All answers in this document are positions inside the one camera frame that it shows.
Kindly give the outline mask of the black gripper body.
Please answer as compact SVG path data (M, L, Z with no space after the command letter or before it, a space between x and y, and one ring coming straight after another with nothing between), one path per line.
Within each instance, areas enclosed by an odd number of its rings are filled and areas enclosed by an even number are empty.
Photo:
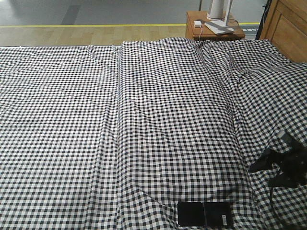
M272 163L280 172L268 182L269 187L298 187L307 184L307 149L298 141L287 143L290 150L284 153L272 151Z

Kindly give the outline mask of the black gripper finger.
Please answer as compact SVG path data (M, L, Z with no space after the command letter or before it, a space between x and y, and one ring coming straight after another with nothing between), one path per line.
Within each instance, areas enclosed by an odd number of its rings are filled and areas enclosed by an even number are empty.
M272 149L265 149L261 156L250 165L248 172L271 170L272 165L278 161L278 152Z

